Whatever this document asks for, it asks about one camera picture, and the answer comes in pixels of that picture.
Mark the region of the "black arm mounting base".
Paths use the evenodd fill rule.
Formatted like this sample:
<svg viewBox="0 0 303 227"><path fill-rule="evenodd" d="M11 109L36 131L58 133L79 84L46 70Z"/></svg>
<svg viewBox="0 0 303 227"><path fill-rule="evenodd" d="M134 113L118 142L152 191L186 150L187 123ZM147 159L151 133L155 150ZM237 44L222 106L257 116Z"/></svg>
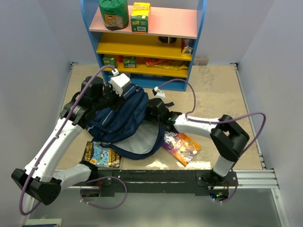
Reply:
<svg viewBox="0 0 303 227"><path fill-rule="evenodd" d="M104 177L100 183L80 182L82 189L100 189L101 196L124 193L125 188L114 177L122 180L128 193L173 193L208 196L238 186L235 172L216 177L210 170L105 170L100 169L90 180Z"/></svg>

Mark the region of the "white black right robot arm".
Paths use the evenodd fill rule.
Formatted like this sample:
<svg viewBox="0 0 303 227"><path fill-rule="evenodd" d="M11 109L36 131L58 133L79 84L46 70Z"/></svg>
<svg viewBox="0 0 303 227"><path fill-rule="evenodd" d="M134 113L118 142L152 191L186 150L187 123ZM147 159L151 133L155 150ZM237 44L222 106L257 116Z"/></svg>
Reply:
<svg viewBox="0 0 303 227"><path fill-rule="evenodd" d="M216 164L211 170L211 181L217 186L228 180L228 173L244 153L250 137L229 115L205 119L170 111L160 98L153 98L147 104L147 119L161 125L165 131L190 133L209 138L219 152Z"/></svg>

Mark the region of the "navy blue student backpack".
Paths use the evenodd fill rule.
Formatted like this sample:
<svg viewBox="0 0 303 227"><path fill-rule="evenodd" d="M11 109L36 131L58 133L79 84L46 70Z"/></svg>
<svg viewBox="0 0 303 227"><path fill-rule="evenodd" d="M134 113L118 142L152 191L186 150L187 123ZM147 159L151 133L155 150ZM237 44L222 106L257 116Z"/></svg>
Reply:
<svg viewBox="0 0 303 227"><path fill-rule="evenodd" d="M122 157L140 160L152 156L164 143L165 130L145 119L148 94L138 85L125 89L125 102L117 110L105 108L97 112L86 126L93 141L104 142Z"/></svg>

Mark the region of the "purple Roald Dahl book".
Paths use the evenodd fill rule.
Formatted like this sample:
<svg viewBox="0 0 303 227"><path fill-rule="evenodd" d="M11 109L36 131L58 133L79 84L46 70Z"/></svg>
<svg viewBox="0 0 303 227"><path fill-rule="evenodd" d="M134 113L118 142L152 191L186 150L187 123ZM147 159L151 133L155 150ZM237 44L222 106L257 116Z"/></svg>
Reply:
<svg viewBox="0 0 303 227"><path fill-rule="evenodd" d="M201 146L186 134L173 132L165 132L162 146L184 166L187 166L201 149Z"/></svg>

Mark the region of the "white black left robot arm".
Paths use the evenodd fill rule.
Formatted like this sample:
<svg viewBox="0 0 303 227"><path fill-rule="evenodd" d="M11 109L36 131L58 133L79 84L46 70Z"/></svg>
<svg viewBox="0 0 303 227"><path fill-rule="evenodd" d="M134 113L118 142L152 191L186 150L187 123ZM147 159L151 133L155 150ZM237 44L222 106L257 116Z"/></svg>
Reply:
<svg viewBox="0 0 303 227"><path fill-rule="evenodd" d="M64 106L52 134L40 151L23 169L13 171L11 178L22 190L22 195L27 194L49 205L70 186L81 182L94 185L98 181L98 168L88 161L80 161L60 172L55 169L71 143L98 111L120 106L130 83L125 74L112 77L107 84L97 76L83 81L81 90Z"/></svg>

